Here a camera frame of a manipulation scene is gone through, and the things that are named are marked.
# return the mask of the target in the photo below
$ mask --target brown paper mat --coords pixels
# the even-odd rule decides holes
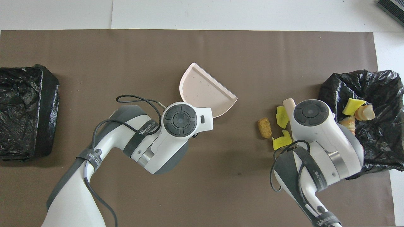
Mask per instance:
[[[238,96],[214,120],[214,130],[191,139],[171,172],[154,176],[112,150],[91,184],[118,215],[120,226],[311,226],[284,191],[269,186],[272,148],[256,122],[276,106],[316,98],[332,73],[377,70],[372,33],[53,30],[2,31],[0,67],[45,65],[60,81],[53,152],[1,163],[1,226],[40,226],[56,182],[89,144],[96,124],[136,94],[169,105],[192,62]],[[142,104],[151,117],[157,115]],[[340,181],[318,193],[345,226],[394,225],[388,172]],[[110,213],[99,206],[107,226]]]

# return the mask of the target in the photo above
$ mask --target black plastic bag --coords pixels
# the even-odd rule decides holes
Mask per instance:
[[[50,154],[59,106],[59,81],[42,65],[0,68],[0,158]]]
[[[342,111],[349,98],[372,104],[376,115],[373,120],[356,120],[356,138],[364,148],[364,165],[347,179],[390,169],[404,171],[403,89],[399,74],[391,70],[332,74],[321,85],[318,99],[330,106],[336,121],[347,117]]]

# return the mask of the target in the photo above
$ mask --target wine cork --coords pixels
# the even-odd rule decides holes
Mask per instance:
[[[272,136],[271,124],[269,123],[268,118],[261,118],[258,120],[258,129],[262,137],[267,139]]]

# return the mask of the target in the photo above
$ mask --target dustpan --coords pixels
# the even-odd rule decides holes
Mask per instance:
[[[210,107],[214,118],[226,113],[237,101],[232,92],[196,63],[192,63],[182,76],[179,93],[184,102],[194,107]]]

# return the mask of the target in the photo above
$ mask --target white surface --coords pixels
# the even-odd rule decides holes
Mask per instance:
[[[113,0],[0,0],[0,30],[108,29]]]
[[[392,69],[404,75],[404,28],[375,6],[375,2],[0,0],[0,30],[164,28],[392,32],[375,33],[379,70]],[[390,171],[390,177],[396,225],[404,226],[404,173]]]
[[[374,0],[114,0],[112,28],[404,32]]]
[[[404,33],[374,33],[374,38],[379,70],[391,69],[404,75]],[[404,172],[391,170],[390,180],[396,226],[404,226]]]
[[[391,69],[404,76],[404,32],[374,33],[379,70]]]

